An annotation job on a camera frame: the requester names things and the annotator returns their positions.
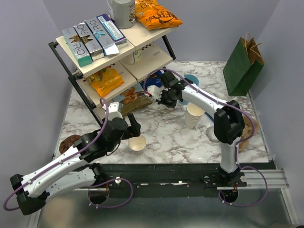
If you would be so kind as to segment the white paper cup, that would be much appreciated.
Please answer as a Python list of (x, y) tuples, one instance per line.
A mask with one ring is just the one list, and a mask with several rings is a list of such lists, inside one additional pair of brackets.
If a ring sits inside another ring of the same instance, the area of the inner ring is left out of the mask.
[(142, 154), (147, 145), (147, 140), (144, 135), (128, 139), (128, 146), (135, 154)]

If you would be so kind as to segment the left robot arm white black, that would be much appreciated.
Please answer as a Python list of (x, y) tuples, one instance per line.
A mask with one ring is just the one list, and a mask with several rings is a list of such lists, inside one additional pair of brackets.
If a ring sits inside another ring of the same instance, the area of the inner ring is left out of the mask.
[(82, 188), (99, 188), (112, 180), (100, 164), (93, 161), (113, 152), (122, 140), (141, 134), (141, 125), (133, 114), (129, 122), (115, 117), (105, 120), (101, 129), (84, 134), (72, 146), (41, 169), (27, 175), (15, 174), (10, 178), (18, 209), (30, 215), (42, 209), (57, 195)]

